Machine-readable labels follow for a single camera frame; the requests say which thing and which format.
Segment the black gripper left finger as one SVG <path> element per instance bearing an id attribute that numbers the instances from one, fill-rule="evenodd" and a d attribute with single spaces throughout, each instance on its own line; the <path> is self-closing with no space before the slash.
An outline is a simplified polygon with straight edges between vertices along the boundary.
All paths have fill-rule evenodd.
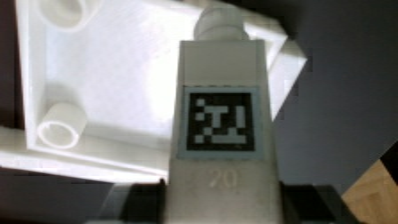
<path id="1" fill-rule="evenodd" d="M 97 216 L 83 224 L 163 224 L 165 180 L 115 184 Z"/>

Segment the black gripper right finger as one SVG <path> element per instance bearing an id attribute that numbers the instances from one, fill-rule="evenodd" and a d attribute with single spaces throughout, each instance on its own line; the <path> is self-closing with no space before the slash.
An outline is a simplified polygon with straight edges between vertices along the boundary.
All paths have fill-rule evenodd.
<path id="1" fill-rule="evenodd" d="M 330 185 L 280 184 L 284 224 L 366 224 Z"/>

